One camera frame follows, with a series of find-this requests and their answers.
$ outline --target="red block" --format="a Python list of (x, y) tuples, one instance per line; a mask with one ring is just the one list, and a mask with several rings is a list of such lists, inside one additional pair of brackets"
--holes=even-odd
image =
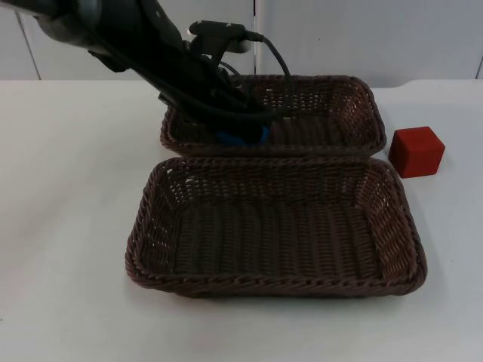
[(445, 145), (429, 127), (397, 130), (389, 160), (402, 178), (434, 175), (438, 172)]

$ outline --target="brown wicker basket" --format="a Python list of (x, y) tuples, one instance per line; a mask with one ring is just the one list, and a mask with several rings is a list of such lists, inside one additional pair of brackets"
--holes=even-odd
[[(253, 95), (273, 109), (286, 97), (279, 75), (248, 75), (243, 82)], [(183, 156), (372, 155), (386, 145), (384, 125), (374, 96), (360, 79), (347, 76), (294, 76), (291, 110), (274, 120), (264, 146), (224, 146), (196, 124), (169, 107), (161, 142)]]
[(173, 158), (152, 172), (126, 269), (183, 296), (384, 296), (426, 260), (404, 190), (382, 161)]

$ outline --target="white table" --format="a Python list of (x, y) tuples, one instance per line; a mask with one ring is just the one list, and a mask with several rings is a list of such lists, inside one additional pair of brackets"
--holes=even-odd
[(141, 190), (171, 157), (157, 93), (0, 82), (0, 360), (483, 360), (483, 82), (375, 94), (388, 145), (396, 128), (429, 125), (447, 146), (437, 176), (404, 181), (425, 285), (380, 299), (191, 300), (124, 270)]

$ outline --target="black cable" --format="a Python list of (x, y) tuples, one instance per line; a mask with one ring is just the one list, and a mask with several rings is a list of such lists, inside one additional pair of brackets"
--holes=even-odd
[(280, 64), (280, 67), (285, 74), (285, 80), (286, 80), (287, 86), (288, 86), (288, 95), (285, 98), (283, 108), (286, 109), (286, 108), (288, 108), (288, 105), (291, 103), (291, 101), (294, 97), (294, 93), (295, 93), (294, 80), (292, 79), (292, 75), (290, 74), (290, 71), (288, 70), (288, 67), (287, 67), (287, 64), (284, 61), (284, 58), (281, 57), (280, 53), (275, 48), (275, 45), (273, 45), (273, 43), (269, 39), (265, 38), (265, 36), (263, 36), (263, 43), (266, 44), (266, 46), (270, 49), (270, 51), (272, 52), (275, 59), (277, 59), (278, 64)]
[(220, 65), (221, 66), (224, 66), (225, 68), (227, 68), (231, 73), (233, 73), (237, 77), (241, 77), (242, 76), (238, 70), (236, 70), (235, 68), (233, 68), (232, 66), (230, 66), (228, 63), (225, 63), (225, 62), (221, 62), (220, 61)]
[(279, 116), (280, 114), (283, 113), (283, 111), (286, 109), (289, 100), (292, 98), (292, 93), (293, 93), (293, 82), (291, 78), (291, 74), (288, 71), (288, 67), (285, 64), (284, 60), (282, 59), (280, 53), (275, 49), (275, 46), (273, 43), (265, 38), (263, 35), (255, 33), (255, 32), (247, 32), (247, 40), (252, 40), (250, 39), (251, 35), (254, 35), (255, 39), (252, 41), (261, 41), (267, 44), (271, 52), (273, 52), (275, 58), (277, 61), (280, 63), (282, 69), (284, 70), (284, 74), (288, 83), (288, 87), (291, 90), (289, 93), (287, 99), (285, 100), (285, 104), (283, 109), (276, 109), (274, 111), (270, 112), (257, 112), (257, 113), (239, 113), (239, 112), (230, 112), (230, 111), (225, 111), (223, 109), (218, 109), (213, 106), (209, 106), (196, 98), (184, 93), (183, 91), (179, 90), (176, 87), (171, 86), (168, 84), (166, 81), (163, 81), (161, 78), (155, 76), (152, 72), (150, 72), (148, 69), (144, 68), (141, 66), (139, 63), (135, 62), (132, 60), (130, 57), (127, 57), (124, 55), (121, 51), (118, 51), (112, 44), (110, 44), (109, 41), (107, 41), (105, 38), (99, 36), (96, 32), (92, 31), (89, 26), (86, 26), (85, 24), (82, 24), (87, 32), (91, 34), (94, 40), (96, 40), (99, 44), (104, 46), (108, 52), (111, 53), (114, 57), (117, 57), (120, 61), (122, 61), (126, 66), (129, 68), (132, 68), (136, 73), (138, 73), (141, 77), (143, 77), (148, 83), (150, 83), (152, 86), (154, 86), (158, 90), (167, 90), (170, 95), (174, 97), (175, 100), (181, 100), (182, 103), (190, 105), (192, 108), (195, 109), (200, 109), (205, 113), (215, 115), (220, 118), (227, 118), (227, 119), (232, 119), (236, 121), (245, 121), (245, 122), (250, 122), (250, 123), (258, 123), (261, 121), (267, 121), (271, 118), (274, 118), (276, 116)]

